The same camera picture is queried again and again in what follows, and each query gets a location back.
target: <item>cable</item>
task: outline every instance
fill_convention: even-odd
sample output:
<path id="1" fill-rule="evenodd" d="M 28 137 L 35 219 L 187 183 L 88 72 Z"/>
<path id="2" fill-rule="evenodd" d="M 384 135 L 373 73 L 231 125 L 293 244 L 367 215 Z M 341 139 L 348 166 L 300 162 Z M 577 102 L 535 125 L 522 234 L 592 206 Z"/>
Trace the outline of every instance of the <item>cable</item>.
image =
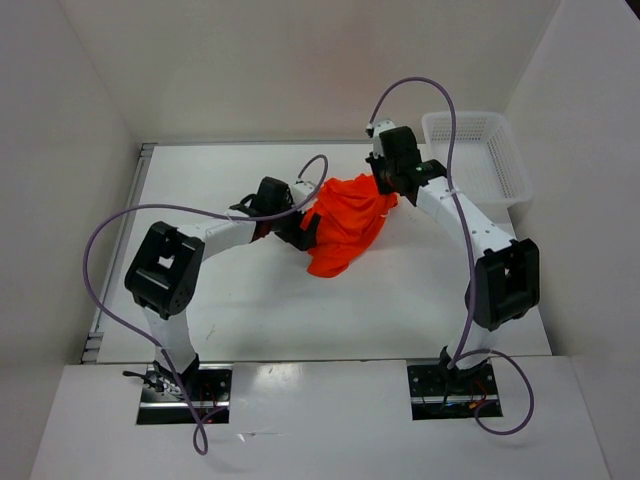
<path id="1" fill-rule="evenodd" d="M 529 413 L 527 414 L 526 418 L 523 420 L 523 422 L 518 425 L 515 428 L 512 428 L 511 430 L 507 430 L 507 431 L 499 431 L 499 430 L 493 430 L 487 426 L 485 426 L 479 419 L 478 415 L 480 413 L 480 410 L 485 407 L 486 405 L 488 405 L 490 402 L 484 402 L 482 405 L 479 405 L 476 409 L 475 409 L 475 418 L 476 418 L 476 422 L 478 422 L 478 425 L 480 425 L 480 427 L 482 427 L 484 430 L 486 430 L 489 433 L 493 433 L 494 435 L 511 435 L 514 433 L 519 432 L 520 430 L 522 430 L 524 427 L 527 426 L 527 424 L 529 423 L 529 421 L 531 420 L 531 417 L 533 415 L 533 408 L 534 408 L 534 395 L 533 395 L 533 388 L 531 388 L 531 383 L 529 382 L 529 379 L 527 378 L 527 376 L 525 375 L 525 373 L 522 371 L 522 369 L 518 366 L 518 364 L 515 362 L 515 360 L 513 360 L 513 358 L 511 358 L 510 356 L 508 356 L 505 353 L 502 352 L 498 352 L 497 350 L 489 350 L 489 349 L 478 349 L 478 350 L 472 350 L 470 352 L 466 352 L 466 353 L 462 353 L 462 350 L 464 349 L 464 346 L 467 343 L 467 339 L 469 338 L 469 331 L 471 330 L 471 325 L 473 323 L 473 317 L 475 315 L 475 309 L 476 309 L 476 271 L 475 271 L 475 261 L 473 258 L 473 243 L 471 241 L 471 234 L 469 232 L 469 225 L 467 224 L 467 218 L 464 215 L 464 210 L 462 208 L 462 205 L 460 204 L 460 199 L 458 199 L 458 194 L 454 188 L 453 185 L 453 169 L 451 168 L 452 164 L 453 164 L 453 146 L 455 144 L 455 139 L 456 139 L 456 127 L 457 127 L 457 122 L 456 122 L 456 110 L 455 107 L 453 106 L 453 100 L 451 99 L 451 96 L 449 95 L 449 92 L 447 92 L 445 90 L 445 88 L 440 85 L 438 82 L 431 80 L 429 78 L 426 77 L 406 77 L 403 78 L 401 80 L 398 80 L 397 82 L 392 83 L 382 94 L 382 96 L 380 97 L 380 99 L 378 100 L 378 103 L 376 103 L 375 108 L 373 109 L 373 113 L 371 114 L 371 118 L 369 119 L 369 124 L 373 125 L 373 122 L 376 118 L 376 115 L 378 114 L 378 110 L 380 110 L 380 107 L 382 106 L 382 102 L 384 102 L 385 98 L 387 98 L 387 95 L 389 95 L 389 93 L 391 93 L 391 91 L 393 89 L 395 89 L 396 87 L 405 84 L 405 83 L 409 83 L 409 82 L 421 82 L 421 83 L 427 83 L 429 85 L 432 85 L 433 87 L 437 88 L 440 93 L 442 93 L 442 95 L 444 96 L 445 100 L 447 101 L 447 105 L 449 106 L 449 113 L 451 114 L 451 139 L 449 140 L 449 151 L 447 152 L 447 185 L 449 187 L 449 191 L 451 192 L 451 197 L 453 198 L 453 202 L 456 206 L 456 211 L 458 213 L 458 216 L 460 217 L 460 223 L 462 224 L 462 233 L 464 234 L 464 243 L 465 243 L 465 247 L 467 249 L 467 260 L 469 263 L 469 306 L 467 307 L 467 319 L 465 320 L 465 324 L 464 324 L 464 329 L 462 331 L 462 336 L 460 337 L 460 343 L 458 343 L 458 347 L 456 348 L 456 351 L 453 355 L 453 357 L 451 358 L 451 361 L 449 362 L 449 364 L 447 365 L 447 367 L 449 369 L 455 367 L 456 363 L 458 363 L 461 359 L 463 358 L 467 358 L 471 355 L 474 354 L 491 354 L 491 353 L 495 353 L 496 355 L 498 355 L 499 357 L 504 358 L 505 360 L 507 360 L 509 363 L 511 363 L 511 365 L 514 366 L 514 368 L 518 371 L 518 373 L 520 374 L 520 376 L 522 377 L 522 379 L 524 380 L 525 385 L 527 386 L 527 390 L 529 392 Z"/>
<path id="2" fill-rule="evenodd" d="M 209 440 L 208 440 L 207 434 L 206 434 L 206 432 L 204 430 L 204 421 L 205 421 L 204 419 L 208 419 L 210 417 L 205 415 L 205 417 L 203 417 L 203 419 L 201 419 L 200 416 L 198 415 L 198 412 L 196 411 L 195 407 L 193 406 L 193 403 L 191 402 L 191 399 L 187 395 L 187 389 L 185 388 L 182 380 L 180 379 L 180 375 L 178 375 L 178 372 L 176 371 L 175 365 L 173 364 L 173 361 L 171 360 L 171 357 L 169 356 L 169 353 L 164 349 L 162 344 L 158 340 L 156 340 L 152 335 L 150 335 L 147 332 L 145 332 L 144 330 L 136 327 L 135 325 L 132 325 L 131 323 L 127 322 L 124 318 L 116 315 L 114 312 L 109 310 L 109 308 L 107 308 L 107 306 L 104 305 L 102 303 L 102 301 L 98 298 L 98 295 L 96 294 L 95 290 L 93 289 L 93 286 L 91 285 L 91 280 L 89 279 L 89 254 L 91 253 L 91 248 L 93 247 L 93 244 L 94 244 L 96 238 L 98 237 L 98 235 L 100 234 L 100 232 L 107 225 L 109 225 L 111 222 L 113 222 L 114 220 L 116 220 L 116 219 L 118 219 L 118 218 L 120 218 L 120 217 L 122 217 L 124 215 L 127 215 L 127 214 L 129 214 L 131 212 L 135 212 L 135 211 L 138 211 L 138 210 L 148 210 L 148 209 L 178 210 L 178 211 L 182 211 L 182 212 L 196 213 L 198 215 L 203 215 L 205 217 L 217 218 L 217 219 L 220 219 L 220 220 L 230 220 L 230 221 L 234 221 L 234 222 L 267 222 L 267 221 L 277 220 L 277 219 L 282 218 L 282 217 L 286 217 L 287 215 L 290 215 L 290 214 L 300 210 L 302 207 L 304 207 L 307 203 L 309 203 L 311 200 L 313 200 L 316 197 L 316 195 L 318 194 L 318 192 L 320 191 L 320 187 L 322 186 L 322 184 L 324 183 L 325 179 L 327 178 L 327 173 L 329 171 L 329 160 L 327 159 L 327 157 L 325 155 L 322 155 L 322 154 L 316 155 L 311 160 L 309 160 L 304 165 L 304 167 L 302 168 L 300 173 L 298 174 L 298 178 L 300 178 L 300 176 L 302 176 L 302 174 L 305 172 L 305 170 L 313 162 L 315 162 L 318 159 L 322 159 L 323 162 L 324 162 L 324 166 L 323 166 L 324 168 L 323 168 L 323 171 L 322 171 L 322 175 L 320 176 L 320 181 L 314 187 L 313 191 L 309 194 L 309 196 L 307 196 L 298 205 L 294 205 L 289 210 L 286 210 L 284 212 L 277 213 L 275 215 L 267 215 L 267 216 L 264 216 L 264 217 L 236 217 L 236 216 L 227 216 L 227 215 L 221 215 L 219 213 L 208 212 L 206 210 L 199 210 L 197 208 L 183 207 L 183 206 L 180 206 L 180 205 L 169 205 L 169 204 L 164 204 L 164 203 L 150 203 L 150 204 L 146 204 L 146 205 L 136 205 L 136 206 L 133 206 L 133 207 L 125 208 L 124 210 L 121 210 L 120 212 L 114 213 L 113 215 L 108 217 L 106 220 L 103 220 L 95 228 L 95 230 L 91 233 L 91 235 L 89 236 L 89 239 L 87 240 L 87 245 L 85 246 L 84 254 L 82 256 L 82 278 L 83 278 L 83 281 L 84 281 L 84 286 L 87 289 L 87 293 L 89 294 L 89 298 L 91 298 L 93 303 L 96 304 L 96 306 L 98 307 L 98 309 L 100 309 L 100 311 L 102 313 L 104 313 L 105 315 L 111 317 L 113 320 L 118 322 L 120 325 L 128 328 L 129 330 L 137 333 L 141 337 L 147 339 L 154 346 L 156 346 L 156 347 L 158 347 L 160 349 L 160 353 L 162 354 L 164 359 L 167 361 L 167 365 L 169 366 L 169 369 L 171 370 L 171 374 L 174 377 L 176 385 L 178 386 L 178 388 L 182 392 L 182 395 L 184 396 L 185 403 L 187 404 L 187 407 L 189 408 L 189 412 L 193 416 L 193 419 L 194 419 L 194 421 L 196 423 L 196 428 L 195 428 L 195 430 L 193 432 L 193 447 L 195 448 L 196 452 L 198 452 L 200 455 L 206 455 L 207 452 L 209 451 Z M 200 448 L 200 446 L 198 445 L 198 442 L 197 442 L 197 435 L 198 434 L 200 434 L 200 436 L 202 437 L 202 441 L 203 441 L 203 447 L 202 448 Z"/>

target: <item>red cloth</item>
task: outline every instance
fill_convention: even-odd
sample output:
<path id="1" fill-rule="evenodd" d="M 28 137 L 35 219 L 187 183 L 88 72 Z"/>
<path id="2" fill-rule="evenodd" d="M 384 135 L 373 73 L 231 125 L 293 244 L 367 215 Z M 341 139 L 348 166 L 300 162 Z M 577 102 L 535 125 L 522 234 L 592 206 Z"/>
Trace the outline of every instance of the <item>red cloth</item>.
<path id="1" fill-rule="evenodd" d="M 371 175 L 353 180 L 330 178 L 320 188 L 301 227 L 311 216 L 322 216 L 316 234 L 317 245 L 309 249 L 313 257 L 307 271 L 317 277 L 335 277 L 373 243 L 385 222 L 385 215 L 398 204 L 398 197 L 380 195 Z"/>

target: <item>wall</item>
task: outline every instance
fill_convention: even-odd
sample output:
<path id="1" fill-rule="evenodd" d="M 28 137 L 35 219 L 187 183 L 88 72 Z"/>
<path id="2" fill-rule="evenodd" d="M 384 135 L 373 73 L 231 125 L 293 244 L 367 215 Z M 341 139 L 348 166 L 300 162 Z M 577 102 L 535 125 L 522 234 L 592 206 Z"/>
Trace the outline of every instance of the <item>wall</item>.
<path id="1" fill-rule="evenodd" d="M 23 479 L 91 323 L 84 241 L 124 204 L 137 147 L 55 1 L 2 2 L 0 64 L 0 477 Z"/>
<path id="2" fill-rule="evenodd" d="M 516 230 L 541 247 L 543 319 L 615 479 L 640 467 L 639 49 L 624 0 L 564 0 L 507 109 L 536 191 Z"/>
<path id="3" fill-rule="evenodd" d="M 363 139 L 416 74 L 503 111 L 557 0 L 61 3 L 137 138 L 194 141 Z M 420 85 L 386 108 L 419 128 L 446 105 Z"/>

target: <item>plastic laundry basket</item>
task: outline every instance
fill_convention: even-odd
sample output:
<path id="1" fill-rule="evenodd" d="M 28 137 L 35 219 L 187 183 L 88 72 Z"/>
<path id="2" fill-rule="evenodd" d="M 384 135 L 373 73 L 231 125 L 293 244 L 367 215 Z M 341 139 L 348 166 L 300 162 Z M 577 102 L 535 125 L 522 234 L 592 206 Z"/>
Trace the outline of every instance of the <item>plastic laundry basket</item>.
<path id="1" fill-rule="evenodd" d="M 478 205 L 508 207 L 530 200 L 531 182 L 508 120 L 491 112 L 459 112 L 453 149 L 453 179 Z M 443 165 L 451 139 L 449 112 L 428 113 L 422 128 L 431 158 Z"/>

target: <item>purple cable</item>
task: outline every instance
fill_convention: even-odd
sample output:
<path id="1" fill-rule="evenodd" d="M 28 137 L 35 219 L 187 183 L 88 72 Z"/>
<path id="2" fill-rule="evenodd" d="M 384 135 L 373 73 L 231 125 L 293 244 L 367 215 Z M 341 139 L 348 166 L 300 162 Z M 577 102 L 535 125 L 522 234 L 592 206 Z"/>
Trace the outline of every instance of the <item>purple cable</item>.
<path id="1" fill-rule="evenodd" d="M 193 447 L 195 448 L 196 452 L 198 452 L 200 455 L 206 455 L 207 452 L 209 451 L 209 440 L 208 440 L 207 434 L 206 434 L 206 432 L 204 430 L 204 422 L 206 421 L 205 419 L 210 418 L 210 416 L 212 416 L 213 413 L 216 412 L 216 410 L 214 409 L 214 411 L 209 413 L 208 416 L 205 416 L 203 419 L 201 419 L 200 416 L 198 415 L 198 412 L 196 412 L 196 409 L 193 406 L 193 403 L 191 402 L 191 399 L 186 394 L 187 390 L 186 390 L 184 384 L 182 383 L 182 380 L 180 379 L 180 375 L 178 375 L 178 372 L 176 371 L 175 365 L 173 364 L 173 361 L 171 360 L 171 357 L 169 356 L 167 351 L 164 349 L 162 344 L 158 340 L 156 340 L 152 335 L 148 334 L 144 330 L 141 330 L 140 328 L 138 328 L 138 327 L 132 325 L 131 323 L 127 322 L 124 318 L 116 315 L 114 312 L 109 310 L 107 308 L 107 306 L 102 303 L 102 301 L 100 301 L 100 299 L 98 298 L 98 295 L 96 294 L 96 292 L 93 289 L 93 286 L 91 285 L 91 280 L 89 279 L 89 254 L 91 253 L 91 247 L 93 246 L 97 236 L 100 234 L 100 232 L 107 225 L 109 225 L 114 220 L 116 220 L 116 219 L 118 219 L 118 218 L 120 218 L 120 217 L 122 217 L 124 215 L 127 215 L 127 214 L 129 214 L 131 212 L 135 212 L 137 210 L 148 210 L 148 209 L 152 209 L 152 208 L 154 208 L 154 209 L 156 209 L 156 208 L 157 209 L 165 209 L 165 210 L 179 210 L 179 211 L 182 211 L 182 212 L 196 213 L 198 215 L 203 215 L 205 217 L 217 218 L 217 219 L 220 219 L 220 220 L 230 220 L 230 221 L 235 221 L 235 222 L 268 222 L 268 221 L 272 221 L 272 220 L 277 220 L 277 219 L 282 218 L 282 217 L 286 217 L 287 215 L 290 215 L 290 214 L 300 210 L 302 207 L 304 207 L 307 203 L 309 203 L 311 200 L 313 200 L 316 197 L 316 195 L 318 194 L 318 192 L 320 191 L 320 187 L 322 186 L 322 184 L 324 183 L 325 179 L 327 178 L 327 173 L 329 171 L 329 160 L 327 159 L 327 157 L 325 155 L 322 155 L 322 154 L 316 155 L 311 160 L 309 160 L 304 165 L 304 167 L 302 167 L 302 170 L 298 174 L 298 178 L 300 178 L 302 176 L 302 174 L 307 170 L 307 168 L 309 168 L 309 166 L 313 162 L 318 160 L 318 159 L 322 159 L 324 161 L 324 168 L 323 168 L 323 171 L 322 171 L 322 175 L 320 176 L 320 181 L 318 182 L 318 184 L 315 186 L 315 188 L 313 189 L 313 191 L 309 194 L 309 196 L 307 198 L 305 198 L 298 205 L 294 205 L 289 210 L 286 210 L 284 212 L 277 213 L 275 215 L 267 215 L 267 216 L 264 216 L 264 217 L 236 217 L 236 216 L 227 216 L 227 215 L 221 215 L 219 213 L 208 212 L 206 210 L 199 210 L 197 208 L 182 207 L 180 205 L 168 205 L 168 204 L 164 204 L 164 203 L 150 203 L 150 204 L 146 204 L 146 205 L 136 205 L 136 206 L 133 206 L 133 207 L 125 208 L 124 210 L 121 210 L 120 212 L 114 213 L 113 215 L 111 215 L 106 220 L 103 220 L 95 228 L 93 233 L 91 233 L 91 235 L 89 236 L 89 240 L 87 240 L 87 245 L 86 245 L 86 247 L 84 249 L 84 254 L 82 256 L 82 278 L 84 280 L 84 286 L 87 289 L 87 293 L 89 294 L 89 297 L 91 298 L 93 303 L 96 304 L 96 306 L 98 307 L 98 309 L 100 309 L 100 311 L 102 313 L 104 313 L 105 315 L 111 317 L 113 320 L 118 322 L 120 325 L 122 325 L 122 326 L 128 328 L 129 330 L 137 333 L 138 335 L 146 338 L 153 345 L 155 345 L 156 347 L 160 348 L 160 352 L 162 353 L 162 356 L 167 361 L 167 364 L 169 365 L 169 369 L 171 370 L 171 374 L 174 377 L 176 385 L 178 385 L 178 388 L 182 392 L 182 394 L 184 396 L 184 399 L 185 399 L 185 403 L 187 404 L 187 407 L 189 408 L 189 411 L 191 412 L 191 415 L 193 416 L 193 420 L 196 423 L 196 429 L 193 432 Z M 200 448 L 200 446 L 198 445 L 198 442 L 197 442 L 197 434 L 198 433 L 202 436 L 202 439 L 203 439 L 203 444 L 204 445 L 203 445 L 202 448 Z"/>
<path id="2" fill-rule="evenodd" d="M 457 130 L 456 110 L 455 110 L 455 107 L 453 106 L 453 100 L 451 99 L 449 92 L 447 92 L 442 85 L 440 85 L 438 82 L 434 80 L 431 80 L 430 78 L 406 77 L 401 80 L 398 80 L 397 82 L 392 83 L 389 86 L 389 88 L 387 88 L 384 91 L 384 93 L 378 100 L 378 103 L 376 104 L 375 108 L 373 109 L 373 113 L 371 114 L 371 118 L 369 119 L 369 124 L 373 125 L 376 115 L 378 114 L 378 110 L 380 110 L 380 107 L 382 106 L 382 102 L 384 102 L 385 98 L 387 98 L 387 95 L 389 95 L 389 93 L 391 93 L 391 91 L 396 87 L 409 82 L 428 83 L 429 85 L 432 85 L 435 88 L 437 88 L 440 91 L 440 93 L 442 93 L 445 100 L 447 101 L 447 105 L 449 106 L 449 113 L 451 114 L 451 139 L 449 140 L 449 151 L 447 152 L 447 185 L 449 187 L 449 191 L 451 192 L 451 198 L 453 198 L 453 202 L 456 206 L 456 211 L 458 212 L 458 216 L 460 217 L 460 223 L 462 225 L 462 233 L 464 234 L 464 243 L 467 249 L 467 261 L 469 263 L 469 299 L 470 300 L 469 300 L 469 306 L 467 309 L 467 319 L 465 320 L 462 336 L 460 337 L 460 343 L 458 344 L 458 347 L 456 348 L 456 351 L 453 354 L 453 357 L 451 358 L 451 362 L 449 362 L 447 367 L 451 369 L 455 367 L 456 363 L 458 363 L 461 359 L 469 357 L 474 354 L 495 353 L 496 355 L 507 360 L 516 368 L 516 370 L 524 380 L 527 386 L 527 390 L 529 391 L 530 407 L 529 407 L 529 413 L 527 414 L 527 417 L 524 419 L 524 421 L 520 425 L 518 425 L 517 427 L 511 430 L 501 432 L 498 430 L 490 429 L 489 427 L 486 427 L 485 425 L 483 425 L 482 422 L 480 422 L 478 413 L 479 413 L 479 410 L 482 408 L 482 406 L 477 408 L 475 412 L 476 421 L 487 432 L 493 433 L 494 435 L 511 435 L 513 433 L 519 432 L 524 427 L 526 427 L 529 421 L 531 420 L 531 416 L 533 415 L 534 397 L 533 397 L 533 389 L 531 388 L 531 383 L 529 382 L 529 379 L 527 378 L 525 373 L 522 371 L 522 369 L 516 364 L 516 362 L 511 357 L 509 357 L 508 355 L 502 352 L 498 352 L 496 350 L 481 349 L 481 350 L 473 350 L 471 352 L 462 354 L 462 350 L 464 350 L 464 346 L 466 345 L 467 339 L 469 338 L 469 332 L 471 331 L 471 325 L 473 323 L 473 317 L 475 315 L 476 270 L 475 270 L 475 260 L 473 258 L 473 243 L 471 241 L 471 233 L 469 232 L 469 225 L 467 224 L 467 218 L 464 215 L 464 210 L 462 209 L 462 205 L 460 204 L 460 199 L 458 198 L 458 194 L 456 193 L 456 190 L 453 185 L 453 170 L 451 166 L 453 164 L 453 146 L 455 144 L 456 130 Z"/>

